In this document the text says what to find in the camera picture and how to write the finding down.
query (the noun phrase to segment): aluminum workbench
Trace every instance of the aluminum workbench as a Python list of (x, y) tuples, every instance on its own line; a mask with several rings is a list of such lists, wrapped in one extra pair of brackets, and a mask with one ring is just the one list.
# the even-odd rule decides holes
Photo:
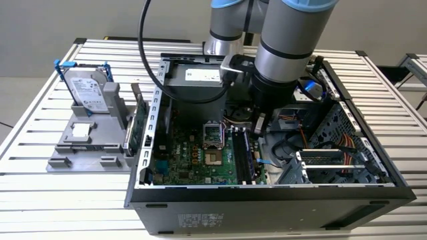
[[(144, 48), (155, 71), (160, 53), (201, 53), (201, 45), (193, 43), (147, 42)], [(247, 55), (255, 53), (256, 47), (245, 48)], [(173, 239), (427, 239), (427, 123), (367, 56), (356, 51), (317, 50), (315, 54), (329, 61), (418, 199), (351, 232), (184, 235)], [(136, 104), (135, 82), (144, 99), (151, 99), (155, 85), (136, 42), (75, 43), (63, 61), (108, 61), (125, 103)], [(53, 73), (0, 146), (0, 239), (156, 239), (159, 236), (144, 230), (136, 212), (123, 209), (128, 174), (45, 171), (72, 115), (71, 105), (65, 84)]]
[(426, 92), (427, 89), (427, 55), (407, 53), (398, 63), (398, 67), (406, 67), (420, 83), (398, 83), (400, 91)]

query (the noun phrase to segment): ram slot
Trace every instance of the ram slot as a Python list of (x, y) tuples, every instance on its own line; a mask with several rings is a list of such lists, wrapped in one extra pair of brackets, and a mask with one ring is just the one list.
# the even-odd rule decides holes
[(249, 170), (249, 160), (248, 158), (248, 148), (245, 134), (241, 131), (232, 132), (232, 148), (233, 148), (233, 159), (235, 159), (235, 168), (237, 175), (237, 182), (249, 183), (252, 181), (251, 170)]
[(255, 179), (255, 167), (253, 167), (253, 159), (252, 159), (252, 152), (251, 152), (251, 146), (249, 146), (249, 136), (248, 132), (244, 131), (244, 145), (245, 145), (245, 159), (248, 163), (248, 170), (251, 174), (251, 180)]

